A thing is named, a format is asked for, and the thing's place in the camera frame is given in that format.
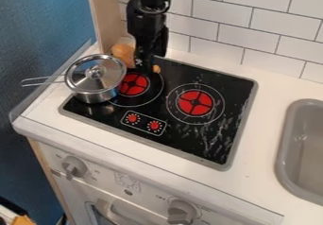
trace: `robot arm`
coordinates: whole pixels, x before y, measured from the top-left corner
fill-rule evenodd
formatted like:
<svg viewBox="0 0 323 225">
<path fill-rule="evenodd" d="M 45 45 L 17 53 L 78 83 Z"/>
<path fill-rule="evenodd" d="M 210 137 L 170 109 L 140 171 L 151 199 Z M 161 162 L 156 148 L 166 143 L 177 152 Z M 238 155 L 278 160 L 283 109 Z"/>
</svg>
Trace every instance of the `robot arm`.
<svg viewBox="0 0 323 225">
<path fill-rule="evenodd" d="M 164 57 L 168 45 L 165 13 L 171 0 L 130 0 L 127 3 L 127 31 L 136 40 L 136 68 L 150 74 L 154 55 Z"/>
</svg>

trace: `white countertop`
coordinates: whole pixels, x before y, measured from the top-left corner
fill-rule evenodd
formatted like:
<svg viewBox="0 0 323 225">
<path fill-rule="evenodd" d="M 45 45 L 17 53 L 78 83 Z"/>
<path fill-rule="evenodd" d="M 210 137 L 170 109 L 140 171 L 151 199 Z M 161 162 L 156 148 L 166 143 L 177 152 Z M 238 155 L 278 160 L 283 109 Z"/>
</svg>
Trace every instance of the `white countertop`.
<svg viewBox="0 0 323 225">
<path fill-rule="evenodd" d="M 58 107 L 71 93 L 63 83 L 49 87 L 22 114 L 25 118 L 18 118 L 13 126 L 23 135 L 56 139 L 57 142 L 62 140 L 62 136 L 56 132 L 51 133 L 51 129 L 47 129 L 46 126 L 59 130 L 60 133 L 72 134 L 81 139 L 77 148 L 87 148 L 86 152 L 89 154 L 94 155 L 95 148 L 89 148 L 89 145 L 93 144 L 87 141 L 140 160 L 144 164 L 151 164 L 163 172 L 170 171 L 172 174 L 281 214 L 284 216 L 282 225 L 323 224 L 323 207 L 291 195 L 279 184 L 274 173 L 288 106 L 302 98 L 323 100 L 323 85 L 245 66 L 229 63 L 217 65 L 212 60 L 176 50 L 170 50 L 167 58 L 251 78 L 258 82 L 259 90 L 230 170 L 219 172 L 59 114 Z M 124 164 L 124 168 L 132 167 L 130 164 Z M 154 174 L 148 173 L 148 169 L 141 172 L 146 172 L 152 180 L 155 179 Z"/>
</svg>

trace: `pot lid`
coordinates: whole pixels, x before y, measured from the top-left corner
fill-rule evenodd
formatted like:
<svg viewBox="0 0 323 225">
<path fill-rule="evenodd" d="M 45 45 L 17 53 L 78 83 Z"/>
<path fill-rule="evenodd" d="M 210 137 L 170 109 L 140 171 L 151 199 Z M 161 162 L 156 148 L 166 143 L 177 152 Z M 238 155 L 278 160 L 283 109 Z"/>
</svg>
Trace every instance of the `pot lid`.
<svg viewBox="0 0 323 225">
<path fill-rule="evenodd" d="M 127 72 L 123 62 L 110 55 L 91 55 L 74 62 L 65 82 L 77 93 L 101 93 L 119 85 Z"/>
</svg>

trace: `yellow object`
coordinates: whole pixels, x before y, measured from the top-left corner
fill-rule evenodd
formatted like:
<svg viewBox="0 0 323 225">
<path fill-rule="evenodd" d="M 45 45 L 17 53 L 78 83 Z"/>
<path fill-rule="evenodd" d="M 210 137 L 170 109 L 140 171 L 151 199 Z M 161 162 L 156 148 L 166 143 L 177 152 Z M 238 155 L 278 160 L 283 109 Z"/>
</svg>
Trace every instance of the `yellow object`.
<svg viewBox="0 0 323 225">
<path fill-rule="evenodd" d="M 155 73 L 160 73 L 161 72 L 161 68 L 160 68 L 160 66 L 158 66 L 158 65 L 153 65 L 153 72 L 155 72 Z"/>
<path fill-rule="evenodd" d="M 127 68 L 133 69 L 135 67 L 133 60 L 134 48 L 132 46 L 126 43 L 116 44 L 112 48 L 112 54 L 123 61 Z"/>
<path fill-rule="evenodd" d="M 29 219 L 28 216 L 17 216 L 14 218 L 12 225 L 37 225 Z"/>
</svg>

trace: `oven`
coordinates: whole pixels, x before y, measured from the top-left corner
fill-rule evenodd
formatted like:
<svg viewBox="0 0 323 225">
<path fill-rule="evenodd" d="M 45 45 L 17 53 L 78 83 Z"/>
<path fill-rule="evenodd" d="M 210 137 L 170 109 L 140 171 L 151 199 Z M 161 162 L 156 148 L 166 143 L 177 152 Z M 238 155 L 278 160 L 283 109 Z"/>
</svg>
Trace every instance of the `oven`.
<svg viewBox="0 0 323 225">
<path fill-rule="evenodd" d="M 223 209 L 224 199 L 207 207 L 187 194 L 172 193 L 142 182 L 140 176 L 97 164 L 90 156 L 42 143 L 40 147 L 76 225 L 281 224 L 281 216 L 237 198 L 233 204 L 240 202 L 248 211 L 245 214 L 235 212 L 233 206 Z"/>
</svg>

